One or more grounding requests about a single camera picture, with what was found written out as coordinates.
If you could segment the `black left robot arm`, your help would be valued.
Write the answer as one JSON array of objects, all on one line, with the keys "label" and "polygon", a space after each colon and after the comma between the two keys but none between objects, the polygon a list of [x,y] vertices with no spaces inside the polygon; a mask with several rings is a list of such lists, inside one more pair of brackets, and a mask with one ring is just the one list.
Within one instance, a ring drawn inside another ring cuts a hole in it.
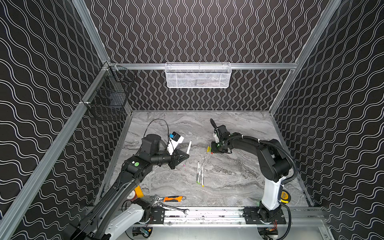
[{"label": "black left robot arm", "polygon": [[64,240],[107,240],[107,233],[115,210],[127,196],[139,186],[153,170],[153,166],[168,165],[172,170],[187,160],[189,154],[175,149],[171,154],[159,135],[149,134],[142,138],[137,154],[128,158],[116,181],[99,203],[78,223],[69,224],[63,232]]}]

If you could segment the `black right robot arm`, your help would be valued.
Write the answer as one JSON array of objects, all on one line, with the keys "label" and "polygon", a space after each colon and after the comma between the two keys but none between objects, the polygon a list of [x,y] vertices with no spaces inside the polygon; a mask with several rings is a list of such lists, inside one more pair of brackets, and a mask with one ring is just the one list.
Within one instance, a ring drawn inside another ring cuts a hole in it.
[{"label": "black right robot arm", "polygon": [[214,128],[215,141],[211,143],[214,154],[231,154],[233,149],[253,154],[259,161],[265,186],[259,205],[258,216],[264,223],[273,222],[283,206],[281,195],[284,185],[298,176],[294,159],[284,150],[278,140],[260,140],[240,133],[230,133],[226,126],[217,126],[210,119]]}]

